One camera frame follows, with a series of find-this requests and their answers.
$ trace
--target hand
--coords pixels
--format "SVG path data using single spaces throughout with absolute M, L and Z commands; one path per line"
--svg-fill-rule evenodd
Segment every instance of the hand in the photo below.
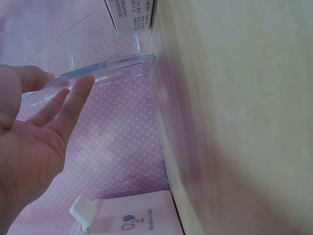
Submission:
M 22 93 L 52 79 L 35 66 L 0 66 L 0 234 L 62 172 L 69 136 L 94 84 L 84 76 L 27 121 L 15 120 Z

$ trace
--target white plastic tab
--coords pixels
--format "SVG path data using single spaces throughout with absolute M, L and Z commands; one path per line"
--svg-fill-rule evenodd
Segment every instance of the white plastic tab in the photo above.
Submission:
M 86 231 L 92 224 L 97 213 L 96 206 L 85 196 L 79 196 L 69 212 L 82 224 L 82 230 Z

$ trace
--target clear plastic container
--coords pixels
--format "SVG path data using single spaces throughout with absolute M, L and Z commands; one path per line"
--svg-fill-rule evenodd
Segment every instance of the clear plastic container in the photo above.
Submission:
M 138 35 L 119 38 L 103 0 L 3 0 L 0 63 L 59 76 L 140 54 Z

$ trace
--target beige wall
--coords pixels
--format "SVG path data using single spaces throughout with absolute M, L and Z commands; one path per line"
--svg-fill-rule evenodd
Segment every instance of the beige wall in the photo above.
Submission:
M 150 40 L 186 233 L 313 234 L 313 1 L 158 0 Z

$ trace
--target pink polka dot fabric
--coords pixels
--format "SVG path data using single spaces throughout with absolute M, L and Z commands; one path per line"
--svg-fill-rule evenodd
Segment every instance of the pink polka dot fabric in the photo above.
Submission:
M 26 119 L 41 105 L 24 108 Z M 10 235 L 66 235 L 68 210 L 83 194 L 113 198 L 169 189 L 148 77 L 101 83 L 92 89 L 70 138 L 63 173 L 28 205 Z
M 39 12 L 45 15 L 44 31 Z M 2 63 L 34 64 L 58 76 L 135 52 L 133 36 L 116 36 L 103 0 L 0 2 Z M 18 118 L 38 111 L 42 99 L 23 100 Z M 68 210 L 81 194 L 93 200 L 165 189 L 169 184 L 148 77 L 97 83 L 68 143 L 63 173 L 21 212 L 8 234 L 67 235 L 74 224 Z

